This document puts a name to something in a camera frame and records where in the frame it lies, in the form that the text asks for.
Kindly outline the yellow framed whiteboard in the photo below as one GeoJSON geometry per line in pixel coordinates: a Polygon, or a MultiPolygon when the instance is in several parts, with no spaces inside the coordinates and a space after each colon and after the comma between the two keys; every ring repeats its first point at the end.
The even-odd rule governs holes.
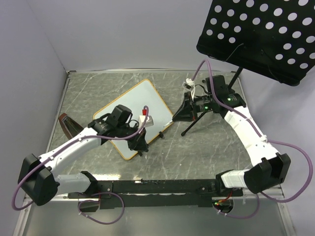
{"type": "Polygon", "coordinates": [[[139,82],[127,92],[101,108],[94,114],[93,118],[96,119],[106,113],[111,113],[115,106],[119,104],[131,109],[132,118],[135,120],[142,114],[143,107],[145,105],[148,106],[149,115],[152,116],[154,121],[153,126],[146,128],[145,140],[148,144],[158,137],[160,131],[163,132],[168,128],[164,128],[163,126],[171,121],[173,117],[170,109],[148,79],[139,82]]]}

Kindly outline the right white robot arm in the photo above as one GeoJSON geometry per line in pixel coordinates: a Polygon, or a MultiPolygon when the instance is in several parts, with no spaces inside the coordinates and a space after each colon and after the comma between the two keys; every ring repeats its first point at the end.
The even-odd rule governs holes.
{"type": "Polygon", "coordinates": [[[280,154],[255,124],[243,98],[230,88],[223,75],[213,77],[214,88],[206,78],[205,95],[196,96],[196,84],[187,78],[184,82],[184,98],[173,116],[173,122],[187,121],[196,124],[208,112],[220,114],[232,127],[245,147],[252,167],[245,170],[229,170],[218,174],[216,192],[227,195],[232,188],[246,188],[260,193],[284,182],[291,160],[287,154],[280,154]]]}

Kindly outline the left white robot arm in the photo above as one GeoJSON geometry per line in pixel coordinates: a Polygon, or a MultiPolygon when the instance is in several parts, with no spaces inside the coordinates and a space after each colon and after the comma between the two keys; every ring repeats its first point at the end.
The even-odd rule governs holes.
{"type": "Polygon", "coordinates": [[[149,117],[148,106],[144,106],[142,112],[144,120],[131,126],[132,111],[124,105],[117,105],[111,113],[94,119],[58,148],[39,157],[28,155],[22,163],[17,189],[23,189],[38,206],[64,193],[81,192],[87,198],[93,197],[97,192],[97,180],[93,175],[88,172],[61,175],[61,172],[86,152],[109,140],[126,141],[130,150],[147,152],[145,125],[149,117]]]}

